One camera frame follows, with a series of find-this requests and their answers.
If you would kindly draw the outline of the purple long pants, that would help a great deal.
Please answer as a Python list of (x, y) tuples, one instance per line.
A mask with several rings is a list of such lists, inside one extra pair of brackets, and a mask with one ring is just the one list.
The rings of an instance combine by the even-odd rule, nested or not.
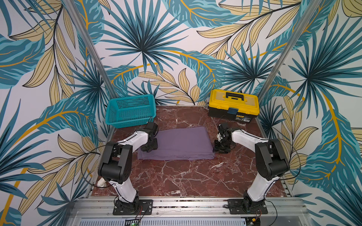
[(214, 159), (213, 146), (205, 127), (160, 131), (158, 148), (151, 152), (138, 150), (139, 160), (176, 161)]

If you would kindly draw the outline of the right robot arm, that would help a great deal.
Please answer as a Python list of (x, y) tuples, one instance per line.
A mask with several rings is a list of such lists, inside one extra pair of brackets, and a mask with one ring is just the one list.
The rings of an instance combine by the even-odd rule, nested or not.
[(255, 154), (257, 175), (244, 195), (244, 205), (262, 204), (272, 185), (290, 169), (284, 148), (278, 139), (265, 139), (242, 129), (219, 124), (214, 152), (229, 153), (235, 145), (242, 145)]

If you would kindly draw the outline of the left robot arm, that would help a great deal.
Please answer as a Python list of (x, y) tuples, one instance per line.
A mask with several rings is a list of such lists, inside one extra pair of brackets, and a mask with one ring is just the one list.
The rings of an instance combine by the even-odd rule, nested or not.
[(144, 152), (156, 150), (157, 133), (158, 125), (148, 122), (145, 128), (134, 132), (131, 136), (107, 143), (101, 155), (98, 167), (98, 175), (101, 178), (96, 187), (105, 188), (109, 183), (116, 190), (121, 203), (136, 203), (137, 191), (130, 180), (133, 152), (139, 148)]

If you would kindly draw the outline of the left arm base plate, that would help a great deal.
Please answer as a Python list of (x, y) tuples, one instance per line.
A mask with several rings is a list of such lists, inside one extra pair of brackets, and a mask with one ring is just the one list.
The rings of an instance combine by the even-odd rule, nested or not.
[(135, 200), (134, 202), (115, 201), (114, 216), (147, 216), (153, 210), (153, 200)]

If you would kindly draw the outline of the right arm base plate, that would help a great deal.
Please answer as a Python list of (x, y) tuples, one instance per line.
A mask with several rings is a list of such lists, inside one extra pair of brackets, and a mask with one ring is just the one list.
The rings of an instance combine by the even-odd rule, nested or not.
[(253, 202), (249, 199), (228, 199), (224, 208), (228, 209), (231, 215), (255, 214), (264, 215), (268, 213), (264, 200)]

